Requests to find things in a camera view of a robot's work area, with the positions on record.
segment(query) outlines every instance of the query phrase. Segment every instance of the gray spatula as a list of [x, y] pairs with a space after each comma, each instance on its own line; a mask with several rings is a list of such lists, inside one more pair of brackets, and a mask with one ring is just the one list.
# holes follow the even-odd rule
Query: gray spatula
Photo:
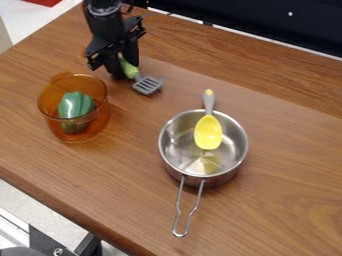
[[142, 77], [139, 69], [131, 63], [121, 58], [121, 66], [129, 79], [135, 79], [132, 88], [144, 95], [151, 95], [159, 92], [163, 87], [163, 80], [152, 76]]

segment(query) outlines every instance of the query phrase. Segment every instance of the pan handle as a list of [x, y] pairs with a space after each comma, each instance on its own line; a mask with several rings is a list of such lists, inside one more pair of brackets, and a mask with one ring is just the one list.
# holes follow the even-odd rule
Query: pan handle
[[191, 223], [191, 217], [192, 215], [195, 213], [195, 211], [198, 209], [200, 200], [201, 200], [201, 195], [202, 195], [202, 191], [203, 191], [203, 187], [204, 187], [204, 182], [205, 179], [201, 180], [201, 184], [199, 186], [198, 189], [198, 193], [197, 193], [197, 199], [195, 202], [195, 206], [192, 208], [191, 212], [188, 214], [188, 217], [186, 219], [186, 226], [185, 226], [185, 230], [183, 233], [177, 233], [177, 228], [179, 225], [179, 219], [180, 216], [182, 215], [182, 211], [180, 209], [180, 202], [181, 202], [181, 198], [182, 198], [182, 191], [183, 191], [183, 186], [184, 186], [184, 181], [186, 179], [186, 176], [183, 175], [180, 185], [179, 185], [179, 190], [178, 190], [178, 195], [177, 195], [177, 199], [176, 199], [176, 209], [177, 209], [177, 214], [176, 214], [176, 218], [175, 218], [175, 222], [173, 224], [173, 229], [172, 229], [172, 233], [176, 236], [176, 237], [185, 237], [188, 234], [189, 228], [190, 228], [190, 223]]

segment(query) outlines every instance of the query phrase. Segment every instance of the stainless steel pan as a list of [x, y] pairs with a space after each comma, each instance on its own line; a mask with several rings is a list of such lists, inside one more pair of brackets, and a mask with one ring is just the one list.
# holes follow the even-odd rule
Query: stainless steel pan
[[[244, 128], [230, 116], [218, 111], [214, 111], [213, 115], [222, 126], [222, 144], [211, 151], [198, 148], [194, 141], [194, 127], [204, 114], [203, 109], [180, 113], [166, 123], [159, 135], [159, 152], [166, 163], [167, 171], [180, 181], [176, 199], [177, 215], [172, 230], [177, 237], [187, 235], [191, 217], [199, 206], [203, 188], [218, 186], [230, 180], [246, 158], [249, 148]], [[195, 206], [188, 214], [185, 230], [178, 233], [184, 184], [199, 189]]]

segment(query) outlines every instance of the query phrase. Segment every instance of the yellow ladle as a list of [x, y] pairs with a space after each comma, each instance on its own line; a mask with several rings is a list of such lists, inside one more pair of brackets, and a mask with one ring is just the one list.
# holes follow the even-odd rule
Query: yellow ladle
[[222, 142], [222, 127], [220, 122], [212, 116], [215, 105], [215, 95], [210, 89], [204, 91], [203, 102], [205, 116], [196, 124], [194, 137], [196, 145], [205, 150], [218, 148]]

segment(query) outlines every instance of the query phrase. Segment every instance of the spoon handle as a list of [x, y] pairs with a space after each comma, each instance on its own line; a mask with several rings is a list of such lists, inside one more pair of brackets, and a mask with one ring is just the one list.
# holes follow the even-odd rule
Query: spoon handle
[[206, 89], [203, 94], [203, 103], [205, 107], [205, 114], [211, 115], [215, 105], [215, 95], [210, 89]]

